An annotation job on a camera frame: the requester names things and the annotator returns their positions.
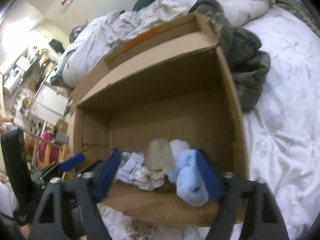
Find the brown cardboard box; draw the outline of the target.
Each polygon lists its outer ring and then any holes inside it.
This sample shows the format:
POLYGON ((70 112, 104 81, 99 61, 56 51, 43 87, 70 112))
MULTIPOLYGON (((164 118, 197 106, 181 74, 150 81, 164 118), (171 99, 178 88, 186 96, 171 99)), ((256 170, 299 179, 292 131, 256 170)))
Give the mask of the brown cardboard box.
POLYGON ((193 12, 126 42, 72 99, 74 151, 86 166, 113 149, 145 153, 154 139, 181 139, 248 177, 240 100, 208 16, 193 12))

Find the white kitchen cabinet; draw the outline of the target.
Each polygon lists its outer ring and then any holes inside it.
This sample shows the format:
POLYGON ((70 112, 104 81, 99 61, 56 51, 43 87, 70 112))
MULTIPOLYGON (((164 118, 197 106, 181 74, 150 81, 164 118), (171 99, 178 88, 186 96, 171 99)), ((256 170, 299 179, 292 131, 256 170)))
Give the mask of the white kitchen cabinet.
POLYGON ((44 84, 36 93, 28 112, 28 118, 55 125, 65 113, 68 99, 57 90, 44 84))

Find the cream satin scrunchie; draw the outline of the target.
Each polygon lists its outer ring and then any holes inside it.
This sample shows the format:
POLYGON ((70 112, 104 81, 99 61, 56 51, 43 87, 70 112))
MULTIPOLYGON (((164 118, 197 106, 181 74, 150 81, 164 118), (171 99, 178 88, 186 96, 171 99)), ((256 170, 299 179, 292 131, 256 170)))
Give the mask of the cream satin scrunchie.
POLYGON ((152 191, 164 185, 166 170, 150 170, 142 166, 135 174, 134 179, 139 189, 152 191))

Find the dark camouflage blanket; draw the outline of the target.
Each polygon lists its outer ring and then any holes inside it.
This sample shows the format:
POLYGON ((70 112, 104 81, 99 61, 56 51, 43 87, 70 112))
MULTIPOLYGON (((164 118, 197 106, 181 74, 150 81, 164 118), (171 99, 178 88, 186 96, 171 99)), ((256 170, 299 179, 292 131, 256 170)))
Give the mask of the dark camouflage blanket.
POLYGON ((242 111, 250 112, 258 103, 271 68, 269 54, 260 50, 260 38, 243 27, 232 26, 216 0, 197 0, 189 11, 209 17, 210 28, 231 70, 242 111))

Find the light blue fluffy plush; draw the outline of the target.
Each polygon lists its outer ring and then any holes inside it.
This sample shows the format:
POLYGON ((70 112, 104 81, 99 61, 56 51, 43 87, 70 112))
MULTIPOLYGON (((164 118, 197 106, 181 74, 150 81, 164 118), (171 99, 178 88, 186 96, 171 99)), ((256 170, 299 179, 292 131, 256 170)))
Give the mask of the light blue fluffy plush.
POLYGON ((176 194, 186 203, 202 207, 208 200, 208 192, 196 165, 196 150, 183 140, 169 142, 175 167, 168 172, 168 180, 176 185, 176 194))

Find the beige lace scrunchie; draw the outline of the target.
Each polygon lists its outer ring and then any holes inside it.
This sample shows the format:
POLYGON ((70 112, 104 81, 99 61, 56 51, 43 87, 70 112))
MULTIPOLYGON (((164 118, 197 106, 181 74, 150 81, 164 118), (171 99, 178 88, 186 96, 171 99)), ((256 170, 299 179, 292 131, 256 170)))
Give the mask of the beige lace scrunchie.
POLYGON ((156 229, 153 223, 139 220, 126 214, 123 214, 123 226, 125 228, 125 236, 123 239, 152 239, 155 235, 156 229))

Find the striped bear print comforter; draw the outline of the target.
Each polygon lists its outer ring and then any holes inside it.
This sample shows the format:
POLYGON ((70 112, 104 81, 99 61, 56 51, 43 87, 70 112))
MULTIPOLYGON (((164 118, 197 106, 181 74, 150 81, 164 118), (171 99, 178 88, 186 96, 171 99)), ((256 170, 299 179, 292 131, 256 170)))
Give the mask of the striped bear print comforter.
POLYGON ((74 89, 106 55, 136 36, 193 12, 202 3, 219 8, 229 23, 239 27, 265 14, 276 0, 155 0, 140 9, 109 12, 75 27, 71 44, 60 57, 54 86, 74 89))

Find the white bagged socks bundle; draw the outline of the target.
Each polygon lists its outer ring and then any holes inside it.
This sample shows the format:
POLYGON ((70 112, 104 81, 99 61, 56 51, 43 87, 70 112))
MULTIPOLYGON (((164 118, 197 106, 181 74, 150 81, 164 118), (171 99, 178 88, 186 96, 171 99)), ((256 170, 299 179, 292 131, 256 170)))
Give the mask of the white bagged socks bundle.
POLYGON ((122 152, 115 180, 127 184, 135 184, 135 175, 143 166, 145 154, 142 152, 122 152))

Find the white floral duvet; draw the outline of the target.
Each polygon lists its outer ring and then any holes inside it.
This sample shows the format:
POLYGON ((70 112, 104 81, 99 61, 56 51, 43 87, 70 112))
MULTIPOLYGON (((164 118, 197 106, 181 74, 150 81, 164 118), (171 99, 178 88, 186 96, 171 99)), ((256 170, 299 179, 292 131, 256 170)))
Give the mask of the white floral duvet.
POLYGON ((319 239, 319 37, 278 6, 246 24, 271 58, 243 117, 251 180, 264 178, 291 239, 319 239))

